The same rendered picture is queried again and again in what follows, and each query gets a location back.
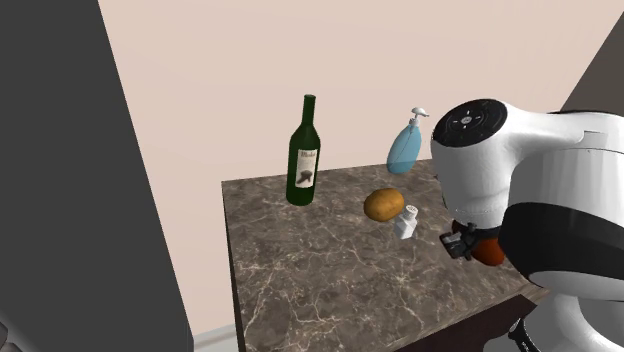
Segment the green wine bottle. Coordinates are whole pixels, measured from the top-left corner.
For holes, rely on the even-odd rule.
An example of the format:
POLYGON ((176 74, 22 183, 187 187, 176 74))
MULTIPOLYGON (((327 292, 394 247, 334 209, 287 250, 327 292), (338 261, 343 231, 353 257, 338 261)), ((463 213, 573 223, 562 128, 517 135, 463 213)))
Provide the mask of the green wine bottle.
POLYGON ((304 96, 302 121, 289 141, 286 199, 296 206, 313 201, 320 154, 320 138, 314 127, 316 97, 304 96))

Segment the brown potato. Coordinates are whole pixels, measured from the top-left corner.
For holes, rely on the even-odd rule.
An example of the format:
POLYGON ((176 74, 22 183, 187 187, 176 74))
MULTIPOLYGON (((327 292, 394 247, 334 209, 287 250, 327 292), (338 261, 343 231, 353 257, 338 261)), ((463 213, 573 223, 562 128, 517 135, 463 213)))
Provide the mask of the brown potato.
POLYGON ((397 216, 404 207, 404 197, 395 188, 383 188, 372 192, 364 201, 364 213, 377 222, 387 222, 397 216))

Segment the white salt shaker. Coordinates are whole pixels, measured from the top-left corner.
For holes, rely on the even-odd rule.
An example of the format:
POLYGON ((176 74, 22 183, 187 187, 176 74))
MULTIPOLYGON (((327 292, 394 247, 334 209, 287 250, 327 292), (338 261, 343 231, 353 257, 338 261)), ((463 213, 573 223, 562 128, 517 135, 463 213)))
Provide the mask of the white salt shaker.
POLYGON ((408 239, 414 236, 417 220, 418 209, 413 205, 406 205, 404 209, 398 214, 394 220, 394 233, 401 239, 408 239))

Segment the red orange round fruit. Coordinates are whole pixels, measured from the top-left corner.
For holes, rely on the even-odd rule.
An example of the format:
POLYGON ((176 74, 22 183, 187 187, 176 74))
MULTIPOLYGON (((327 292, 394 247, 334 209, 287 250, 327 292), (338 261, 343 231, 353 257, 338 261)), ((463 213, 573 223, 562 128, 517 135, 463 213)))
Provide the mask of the red orange round fruit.
POLYGON ((476 228, 477 244, 472 251, 473 259, 488 266, 498 266, 503 263, 505 255, 501 250, 498 238, 501 227, 476 228))

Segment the blue soap dispenser bottle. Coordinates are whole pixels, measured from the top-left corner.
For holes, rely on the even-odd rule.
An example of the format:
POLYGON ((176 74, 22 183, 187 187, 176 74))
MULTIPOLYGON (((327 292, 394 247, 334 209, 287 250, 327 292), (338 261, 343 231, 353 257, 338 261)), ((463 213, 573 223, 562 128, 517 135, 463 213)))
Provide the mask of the blue soap dispenser bottle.
POLYGON ((411 113, 413 117, 395 138, 387 156, 386 167, 392 174, 403 174, 410 171, 421 149, 420 118, 428 117, 429 114, 421 107, 414 107, 411 113))

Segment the marble top dark cabinet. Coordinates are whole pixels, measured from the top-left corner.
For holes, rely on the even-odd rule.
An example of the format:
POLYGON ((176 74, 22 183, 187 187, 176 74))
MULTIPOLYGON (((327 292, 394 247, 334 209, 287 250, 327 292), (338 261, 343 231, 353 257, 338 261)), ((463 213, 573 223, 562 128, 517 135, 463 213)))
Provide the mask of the marble top dark cabinet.
POLYGON ((287 202, 284 176, 222 183, 240 352, 478 352, 546 292, 510 264, 454 260, 433 165, 326 170, 307 206, 287 202), (364 213, 395 188, 418 209, 414 236, 364 213))

